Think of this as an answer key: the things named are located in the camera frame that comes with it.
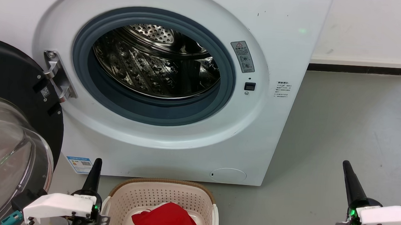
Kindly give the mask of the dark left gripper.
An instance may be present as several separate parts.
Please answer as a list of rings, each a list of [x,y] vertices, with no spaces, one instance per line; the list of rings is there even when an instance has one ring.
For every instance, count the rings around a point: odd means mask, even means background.
[[[100,195],[97,193],[102,163],[103,161],[101,158],[96,158],[82,189],[72,193],[75,197],[90,199],[95,202],[90,213],[82,217],[72,214],[69,219],[69,225],[109,225],[110,218],[102,215],[101,208],[103,202]]]

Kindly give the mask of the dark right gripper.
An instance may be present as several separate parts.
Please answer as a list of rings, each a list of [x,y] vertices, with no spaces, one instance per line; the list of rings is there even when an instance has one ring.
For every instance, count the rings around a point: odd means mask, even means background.
[[[343,161],[348,202],[346,220],[335,225],[401,225],[401,206],[382,206],[367,198],[350,161]]]

